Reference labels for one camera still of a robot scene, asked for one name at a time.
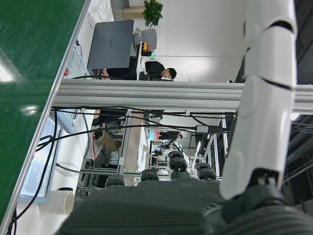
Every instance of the potted plant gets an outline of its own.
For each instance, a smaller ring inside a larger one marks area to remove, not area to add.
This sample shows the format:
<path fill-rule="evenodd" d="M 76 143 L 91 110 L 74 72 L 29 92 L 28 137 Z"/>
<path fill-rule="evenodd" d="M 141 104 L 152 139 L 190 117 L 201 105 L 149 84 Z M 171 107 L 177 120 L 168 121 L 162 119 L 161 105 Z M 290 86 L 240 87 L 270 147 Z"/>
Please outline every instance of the potted plant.
<path fill-rule="evenodd" d="M 144 1 L 144 6 L 123 7 L 123 17 L 125 19 L 145 20 L 148 27 L 156 26 L 160 18 L 163 18 L 161 11 L 163 4 L 156 0 Z"/>
<path fill-rule="evenodd" d="M 161 11 L 163 8 L 163 5 L 159 2 L 156 2 L 156 0 L 150 0 L 148 2 L 145 0 L 145 10 L 143 11 L 144 19 L 146 21 L 145 25 L 148 27 L 156 26 L 158 24 L 158 20 L 160 18 L 163 18 L 161 15 Z"/>

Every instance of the yellow object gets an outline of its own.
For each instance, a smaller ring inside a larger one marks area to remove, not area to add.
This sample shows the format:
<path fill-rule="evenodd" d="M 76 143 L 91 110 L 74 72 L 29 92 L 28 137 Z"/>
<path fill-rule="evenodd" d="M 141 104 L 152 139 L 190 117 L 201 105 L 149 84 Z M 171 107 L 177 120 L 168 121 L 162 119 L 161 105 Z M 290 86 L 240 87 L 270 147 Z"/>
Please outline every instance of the yellow object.
<path fill-rule="evenodd" d="M 143 43 L 143 50 L 147 51 L 147 43 L 146 42 Z"/>

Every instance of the green plant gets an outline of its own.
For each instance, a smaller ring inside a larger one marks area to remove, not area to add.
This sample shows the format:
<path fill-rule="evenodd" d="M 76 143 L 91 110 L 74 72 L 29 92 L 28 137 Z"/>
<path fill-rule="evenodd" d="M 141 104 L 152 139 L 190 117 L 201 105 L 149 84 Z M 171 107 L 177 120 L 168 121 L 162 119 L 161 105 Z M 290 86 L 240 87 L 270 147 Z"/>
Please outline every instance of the green plant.
<path fill-rule="evenodd" d="M 146 26 L 148 27 L 150 25 L 151 28 L 151 26 L 156 26 L 158 24 L 158 20 L 160 18 L 163 18 L 163 16 L 161 15 L 163 4 L 156 2 L 156 0 L 150 0 L 150 2 L 145 0 L 144 3 L 146 9 L 143 11 L 142 14 L 144 15 Z"/>

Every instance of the computer monitor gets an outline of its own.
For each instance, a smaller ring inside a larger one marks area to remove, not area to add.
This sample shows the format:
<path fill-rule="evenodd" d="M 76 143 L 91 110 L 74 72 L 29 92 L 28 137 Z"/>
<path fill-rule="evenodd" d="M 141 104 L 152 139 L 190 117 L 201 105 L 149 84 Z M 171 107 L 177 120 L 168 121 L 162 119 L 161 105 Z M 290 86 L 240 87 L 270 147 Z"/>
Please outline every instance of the computer monitor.
<path fill-rule="evenodd" d="M 126 68 L 129 66 L 134 21 L 97 23 L 87 68 L 94 69 Z"/>

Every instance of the plant pot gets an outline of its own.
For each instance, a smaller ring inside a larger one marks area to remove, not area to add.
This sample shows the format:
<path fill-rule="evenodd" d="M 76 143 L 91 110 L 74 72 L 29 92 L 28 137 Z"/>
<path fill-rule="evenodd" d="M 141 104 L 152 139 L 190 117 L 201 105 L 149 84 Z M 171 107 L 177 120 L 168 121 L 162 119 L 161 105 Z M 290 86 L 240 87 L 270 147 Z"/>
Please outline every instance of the plant pot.
<path fill-rule="evenodd" d="M 123 7 L 123 18 L 131 20 L 144 20 L 145 18 L 142 12 L 145 9 L 145 6 Z"/>

